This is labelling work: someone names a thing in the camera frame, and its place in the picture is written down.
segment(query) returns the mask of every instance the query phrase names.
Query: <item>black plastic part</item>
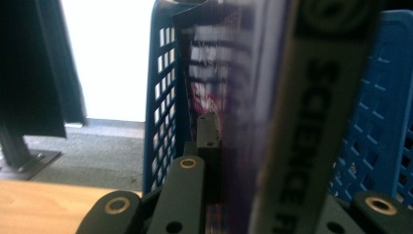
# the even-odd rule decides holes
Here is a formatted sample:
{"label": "black plastic part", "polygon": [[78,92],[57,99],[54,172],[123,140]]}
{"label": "black plastic part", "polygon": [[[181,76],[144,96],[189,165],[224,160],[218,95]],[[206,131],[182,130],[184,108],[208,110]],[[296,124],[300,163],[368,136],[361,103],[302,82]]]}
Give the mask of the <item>black plastic part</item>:
{"label": "black plastic part", "polygon": [[355,223],[345,209],[331,195],[327,195],[319,225],[315,234],[362,234],[364,231]]}
{"label": "black plastic part", "polygon": [[215,113],[198,118],[197,155],[206,162],[206,203],[220,202],[221,193],[221,138]]}
{"label": "black plastic part", "polygon": [[204,160],[175,159],[162,189],[148,234],[205,233]]}
{"label": "black plastic part", "polygon": [[100,198],[86,214],[77,234],[140,233],[144,213],[139,196],[128,191],[114,191]]}
{"label": "black plastic part", "polygon": [[353,198],[349,213],[366,233],[413,233],[413,212],[383,193],[358,192]]}
{"label": "black plastic part", "polygon": [[197,155],[197,142],[196,141],[186,141],[185,147],[183,149],[183,155]]}
{"label": "black plastic part", "polygon": [[161,196],[163,186],[159,186],[152,192],[146,194],[141,199],[141,208],[143,209],[144,218],[151,218],[154,214],[155,208],[157,206],[159,197]]}

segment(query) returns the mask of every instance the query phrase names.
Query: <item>hole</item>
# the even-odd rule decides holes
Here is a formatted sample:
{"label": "hole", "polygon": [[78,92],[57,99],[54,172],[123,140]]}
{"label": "hole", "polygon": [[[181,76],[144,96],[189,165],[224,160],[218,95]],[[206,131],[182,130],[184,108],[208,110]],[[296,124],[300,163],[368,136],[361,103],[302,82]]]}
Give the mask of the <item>hole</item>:
{"label": "hole", "polygon": [[164,156],[164,148],[163,148],[163,147],[160,147],[160,148],[159,148],[158,156],[159,156],[159,157]]}
{"label": "hole", "polygon": [[344,160],[344,156],[345,156],[345,154],[344,154],[344,153],[340,153],[340,154],[338,155],[338,158],[340,158],[340,159]]}
{"label": "hole", "polygon": [[364,185],[364,187],[367,190],[372,190],[374,188],[375,182],[373,178],[371,178],[370,176],[366,176],[364,180],[362,181],[362,185]]}
{"label": "hole", "polygon": [[172,80],[171,80],[171,74],[170,73],[168,73],[168,86],[172,83]]}
{"label": "hole", "polygon": [[161,96],[161,84],[158,83],[155,86],[155,99],[158,99]]}
{"label": "hole", "polygon": [[173,221],[167,225],[168,233],[179,233],[180,231],[182,231],[182,224],[180,222]]}
{"label": "hole", "polygon": [[124,205],[124,201],[116,201],[110,205],[110,208],[113,210],[120,210]]}
{"label": "hole", "polygon": [[169,53],[169,61],[174,62],[175,61],[175,49],[170,50]]}
{"label": "hole", "polygon": [[359,154],[360,154],[360,146],[359,146],[359,144],[358,144],[357,142],[355,142],[355,143],[353,144],[352,149],[353,149],[353,151],[355,152],[356,155],[359,155]]}
{"label": "hole", "polygon": [[165,157],[165,158],[164,158],[164,168],[166,168],[166,167],[167,167],[167,165],[168,165],[168,158],[167,158],[167,157]]}
{"label": "hole", "polygon": [[406,140],[404,141],[404,147],[408,150],[411,150],[413,146],[413,139],[407,137]]}
{"label": "hole", "polygon": [[379,159],[379,155],[377,155],[374,152],[369,152],[367,156],[365,157],[365,160],[370,164],[371,167],[374,168],[374,165],[376,165],[377,160]]}
{"label": "hole", "polygon": [[158,167],[158,162],[156,160],[152,161],[152,176],[155,175],[157,167]]}
{"label": "hole", "polygon": [[160,46],[164,46],[165,45],[165,30],[162,28],[161,30],[159,30],[159,44]]}
{"label": "hole", "polygon": [[388,211],[390,208],[387,204],[381,202],[381,201],[373,201],[373,205],[377,207],[378,209],[381,209],[383,211]]}
{"label": "hole", "polygon": [[410,159],[406,155],[403,155],[403,158],[401,159],[401,165],[404,168],[408,168],[409,164],[410,164]]}
{"label": "hole", "polygon": [[167,28],[165,34],[167,35],[166,44],[169,44],[170,42],[170,29],[169,28]]}
{"label": "hole", "polygon": [[397,193],[395,194],[395,199],[396,199],[399,203],[403,203],[403,201],[404,201],[404,196],[403,196],[403,194],[401,194],[401,193],[399,193],[399,192],[397,191]]}
{"label": "hole", "polygon": [[160,116],[159,116],[159,108],[155,110],[154,118],[155,118],[155,124],[158,123],[159,118],[160,118]]}
{"label": "hole", "polygon": [[356,163],[355,163],[355,162],[353,162],[352,165],[350,166],[350,172],[351,172],[353,175],[356,175],[356,174],[357,174],[357,167],[356,167]]}
{"label": "hole", "polygon": [[167,95],[167,106],[170,104],[170,95]]}
{"label": "hole", "polygon": [[167,89],[167,78],[162,79],[162,92]]}
{"label": "hole", "polygon": [[405,186],[406,185],[406,183],[407,183],[407,180],[408,180],[408,178],[407,178],[407,176],[406,175],[404,175],[404,174],[399,174],[398,175],[398,183],[401,185],[401,186]]}
{"label": "hole", "polygon": [[175,114],[175,105],[173,105],[170,110],[169,110],[169,115],[173,117],[173,115]]}
{"label": "hole", "polygon": [[158,73],[160,73],[164,69],[164,65],[162,64],[162,56],[158,57]]}
{"label": "hole", "polygon": [[162,102],[161,102],[161,114],[164,114],[165,109],[166,109],[165,102],[164,102],[164,101],[162,101]]}
{"label": "hole", "polygon": [[162,184],[162,179],[164,178],[164,172],[162,171],[162,169],[160,168],[159,170],[158,170],[158,179],[157,179],[157,181],[158,181],[158,184]]}
{"label": "hole", "polygon": [[170,41],[175,41],[175,28],[170,29]]}
{"label": "hole", "polygon": [[168,52],[164,54],[164,65],[165,67],[169,66],[169,53]]}
{"label": "hole", "polygon": [[327,228],[333,233],[337,233],[337,234],[346,233],[346,230],[344,229],[344,227],[338,224],[337,222],[332,222],[332,221],[327,222]]}
{"label": "hole", "polygon": [[194,165],[194,162],[191,161],[183,161],[182,165],[186,166],[186,167],[191,167]]}

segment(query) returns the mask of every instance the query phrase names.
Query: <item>white wall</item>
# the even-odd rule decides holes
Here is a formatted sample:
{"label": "white wall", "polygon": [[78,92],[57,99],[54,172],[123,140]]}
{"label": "white wall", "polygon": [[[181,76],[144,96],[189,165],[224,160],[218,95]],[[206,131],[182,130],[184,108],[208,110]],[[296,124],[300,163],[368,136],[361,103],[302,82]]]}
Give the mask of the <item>white wall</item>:
{"label": "white wall", "polygon": [[153,0],[60,0],[88,118],[145,121]]}

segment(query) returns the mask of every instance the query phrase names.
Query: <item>brass grommet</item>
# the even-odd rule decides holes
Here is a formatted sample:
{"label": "brass grommet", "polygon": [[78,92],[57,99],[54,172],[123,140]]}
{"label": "brass grommet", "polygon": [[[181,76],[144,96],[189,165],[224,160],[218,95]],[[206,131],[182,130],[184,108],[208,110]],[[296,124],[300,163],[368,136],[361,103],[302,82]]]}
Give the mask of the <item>brass grommet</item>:
{"label": "brass grommet", "polygon": [[367,197],[365,203],[375,212],[383,215],[395,215],[397,214],[397,209],[390,202],[378,198],[378,197]]}
{"label": "brass grommet", "polygon": [[[112,205],[116,202],[123,202],[124,205],[120,208],[116,208],[116,209],[112,208]],[[117,214],[124,212],[130,205],[131,205],[131,201],[128,198],[117,197],[117,198],[113,198],[108,203],[106,203],[106,206],[104,207],[104,211],[110,215],[117,215]]]}
{"label": "brass grommet", "polygon": [[192,169],[192,168],[197,167],[197,161],[194,159],[189,159],[189,158],[182,159],[179,162],[179,165],[181,166],[181,168],[184,168],[184,169]]}

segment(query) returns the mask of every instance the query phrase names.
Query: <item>book spine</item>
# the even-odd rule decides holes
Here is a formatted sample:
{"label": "book spine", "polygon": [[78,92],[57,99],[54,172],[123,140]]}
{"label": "book spine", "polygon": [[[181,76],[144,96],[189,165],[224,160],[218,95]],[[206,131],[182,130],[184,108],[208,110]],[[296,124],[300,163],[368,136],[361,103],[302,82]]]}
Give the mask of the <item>book spine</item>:
{"label": "book spine", "polygon": [[272,130],[249,233],[314,232],[381,3],[289,3]]}

